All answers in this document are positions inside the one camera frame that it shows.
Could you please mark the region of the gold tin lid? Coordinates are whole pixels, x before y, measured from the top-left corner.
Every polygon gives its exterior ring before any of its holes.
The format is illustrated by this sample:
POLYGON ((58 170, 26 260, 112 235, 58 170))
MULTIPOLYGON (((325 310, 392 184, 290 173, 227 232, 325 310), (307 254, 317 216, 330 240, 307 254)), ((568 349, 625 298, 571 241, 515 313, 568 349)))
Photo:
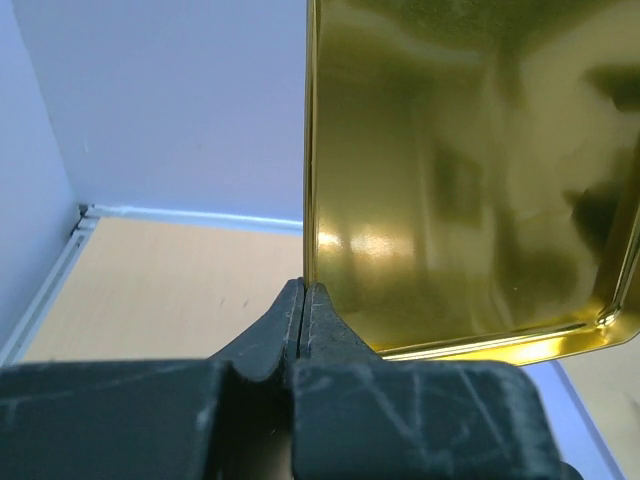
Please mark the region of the gold tin lid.
POLYGON ((382 357, 639 332, 639 5, 312 1, 304 276, 382 357))

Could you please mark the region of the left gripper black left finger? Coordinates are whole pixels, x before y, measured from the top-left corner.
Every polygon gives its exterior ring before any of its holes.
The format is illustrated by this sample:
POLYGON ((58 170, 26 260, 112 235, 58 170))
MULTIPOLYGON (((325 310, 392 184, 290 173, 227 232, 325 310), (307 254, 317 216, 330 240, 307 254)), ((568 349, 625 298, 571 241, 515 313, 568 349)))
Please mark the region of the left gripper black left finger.
POLYGON ((291 364, 305 287, 204 359, 1 371, 5 479, 289 479, 291 364))

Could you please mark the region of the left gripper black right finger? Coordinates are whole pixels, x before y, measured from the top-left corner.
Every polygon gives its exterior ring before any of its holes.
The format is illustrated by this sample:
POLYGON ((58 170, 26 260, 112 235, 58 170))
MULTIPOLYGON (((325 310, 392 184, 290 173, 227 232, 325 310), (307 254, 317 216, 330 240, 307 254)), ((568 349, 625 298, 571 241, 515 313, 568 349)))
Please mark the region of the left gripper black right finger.
POLYGON ((292 369, 298 479, 561 479, 565 466, 538 391, 495 361, 382 359, 305 295, 292 369))

